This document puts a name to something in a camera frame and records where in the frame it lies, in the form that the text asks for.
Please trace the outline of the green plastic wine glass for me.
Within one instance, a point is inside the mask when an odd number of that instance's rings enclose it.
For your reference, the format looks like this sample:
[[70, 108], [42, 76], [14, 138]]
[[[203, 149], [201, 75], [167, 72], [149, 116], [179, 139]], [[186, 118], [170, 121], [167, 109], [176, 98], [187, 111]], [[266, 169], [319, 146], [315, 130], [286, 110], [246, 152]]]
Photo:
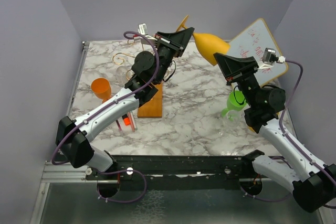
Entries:
[[221, 116], [224, 117], [229, 111], [241, 111], [247, 105], [247, 101], [241, 91], [232, 91], [227, 99], [226, 108], [221, 111]]

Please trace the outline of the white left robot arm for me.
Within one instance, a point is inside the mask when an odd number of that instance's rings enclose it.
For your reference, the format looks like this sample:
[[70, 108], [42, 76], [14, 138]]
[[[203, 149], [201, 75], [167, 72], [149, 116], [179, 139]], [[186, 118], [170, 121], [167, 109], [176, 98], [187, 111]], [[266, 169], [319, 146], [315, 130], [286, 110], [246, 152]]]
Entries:
[[76, 118], [68, 116], [58, 123], [55, 153], [61, 151], [73, 168], [89, 166], [104, 179], [115, 175], [116, 166], [112, 156], [91, 145], [101, 131], [123, 115], [140, 108], [157, 93], [157, 84], [164, 80], [167, 69], [175, 57], [184, 53], [194, 28], [174, 33], [157, 32], [153, 40], [136, 32], [126, 31], [124, 37], [141, 37], [152, 47], [153, 52], [142, 51], [134, 59], [133, 76], [112, 98], [94, 110]]

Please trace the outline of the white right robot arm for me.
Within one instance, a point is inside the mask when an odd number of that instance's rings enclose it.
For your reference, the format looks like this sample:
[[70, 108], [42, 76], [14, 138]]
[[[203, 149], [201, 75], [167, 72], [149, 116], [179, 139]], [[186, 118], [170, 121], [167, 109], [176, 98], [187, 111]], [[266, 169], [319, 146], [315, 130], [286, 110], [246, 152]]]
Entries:
[[235, 58], [215, 53], [214, 58], [226, 81], [236, 83], [249, 108], [244, 111], [246, 124], [268, 140], [285, 158], [283, 166], [259, 154], [241, 164], [246, 177], [265, 175], [292, 193], [297, 204], [312, 213], [335, 199], [335, 164], [327, 165], [307, 150], [284, 128], [278, 113], [285, 109], [285, 90], [261, 86], [255, 73], [259, 64], [254, 57]]

